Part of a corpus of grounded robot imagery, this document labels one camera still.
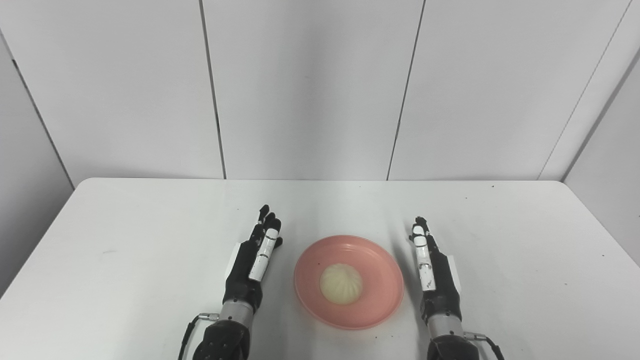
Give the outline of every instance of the pink plate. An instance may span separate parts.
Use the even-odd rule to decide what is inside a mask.
[[[362,276],[362,294],[337,305],[320,292],[320,276],[329,265],[353,266]],[[388,319],[402,301],[404,283],[394,258],[378,244],[351,235],[329,236],[308,247],[294,271],[296,293],[318,320],[341,329],[360,330]]]

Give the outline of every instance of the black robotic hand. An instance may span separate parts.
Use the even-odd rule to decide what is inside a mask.
[[[262,302],[264,276],[273,249],[282,244],[281,222],[269,206],[260,209],[249,240],[240,244],[234,266],[225,283],[219,320],[208,326],[193,360],[246,360],[251,343],[253,314]]]
[[[460,294],[453,281],[449,259],[438,249],[424,218],[415,219],[410,239],[419,261],[420,310],[431,335],[427,360],[478,360],[478,349],[465,339],[462,330]]]

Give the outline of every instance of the white table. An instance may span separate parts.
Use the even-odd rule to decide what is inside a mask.
[[[507,360],[640,356],[640,268],[560,183],[91,179],[0,300],[0,359],[175,359],[190,319],[220,310],[230,253],[265,203],[285,242],[250,359],[425,359],[407,240],[417,215],[456,258],[465,329]],[[338,330],[300,305],[295,262],[331,234],[397,259],[406,289],[385,323]]]

